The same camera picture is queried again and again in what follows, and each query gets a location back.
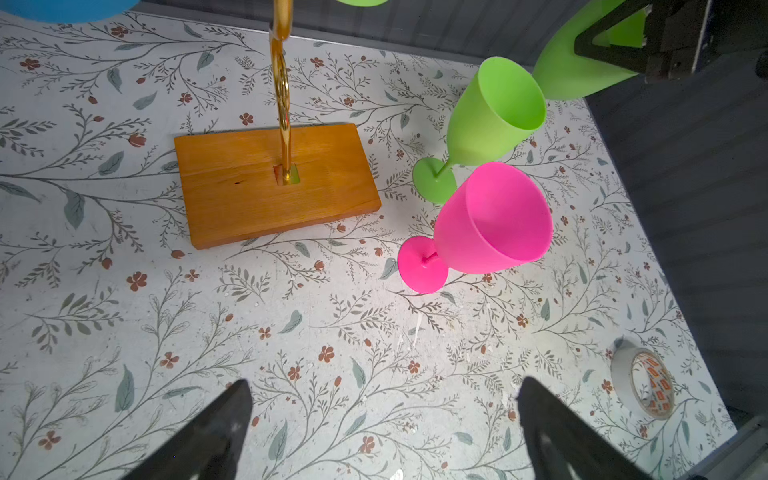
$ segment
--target roll of tape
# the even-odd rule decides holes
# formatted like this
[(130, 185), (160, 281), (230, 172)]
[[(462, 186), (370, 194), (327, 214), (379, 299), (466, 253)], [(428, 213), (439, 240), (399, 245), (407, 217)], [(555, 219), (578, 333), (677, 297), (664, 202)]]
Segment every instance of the roll of tape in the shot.
[(614, 353), (611, 378), (619, 400), (632, 412), (654, 419), (672, 415), (672, 377), (653, 351), (625, 342)]

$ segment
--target blue object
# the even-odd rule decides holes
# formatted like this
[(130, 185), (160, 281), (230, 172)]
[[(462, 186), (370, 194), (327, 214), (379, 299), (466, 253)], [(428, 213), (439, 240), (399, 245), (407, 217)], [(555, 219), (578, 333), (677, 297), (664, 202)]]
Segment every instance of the blue object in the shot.
[(0, 10), (48, 23), (96, 22), (125, 12), (138, 0), (0, 0)]

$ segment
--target dark gray wall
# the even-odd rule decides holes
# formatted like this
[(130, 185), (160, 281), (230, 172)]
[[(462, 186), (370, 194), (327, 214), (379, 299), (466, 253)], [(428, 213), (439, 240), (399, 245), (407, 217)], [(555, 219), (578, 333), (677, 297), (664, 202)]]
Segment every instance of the dark gray wall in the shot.
[[(268, 22), (272, 0), (149, 0)], [(295, 0), (299, 28), (474, 57), (500, 55), (533, 65), (546, 41), (587, 0), (389, 0), (352, 7), (336, 0)]]
[(729, 406), (768, 412), (768, 83), (756, 53), (588, 97)]

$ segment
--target wooden board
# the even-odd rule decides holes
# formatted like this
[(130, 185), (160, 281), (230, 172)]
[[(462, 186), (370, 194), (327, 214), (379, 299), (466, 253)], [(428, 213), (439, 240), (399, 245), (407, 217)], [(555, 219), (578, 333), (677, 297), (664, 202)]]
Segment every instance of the wooden board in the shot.
[(280, 130), (176, 137), (192, 244), (215, 247), (377, 211), (353, 124), (291, 129), (301, 181), (279, 185)]

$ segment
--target table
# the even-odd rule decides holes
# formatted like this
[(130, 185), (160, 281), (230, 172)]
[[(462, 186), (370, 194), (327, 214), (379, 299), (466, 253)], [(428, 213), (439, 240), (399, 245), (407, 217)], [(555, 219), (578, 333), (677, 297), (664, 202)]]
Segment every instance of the table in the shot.
[[(130, 12), (0, 25), (5, 478), (117, 478), (239, 377), (240, 478), (530, 478), (526, 375), (656, 478), (735, 432), (583, 101), (549, 102), (502, 159), (545, 192), (551, 251), (415, 295), (397, 250), (439, 208), (410, 170), (445, 157), (476, 66), (292, 39), (291, 120), (355, 122), (382, 209), (196, 251), (173, 138), (276, 125), (266, 34)], [(622, 337), (674, 375), (670, 419), (618, 402)]]

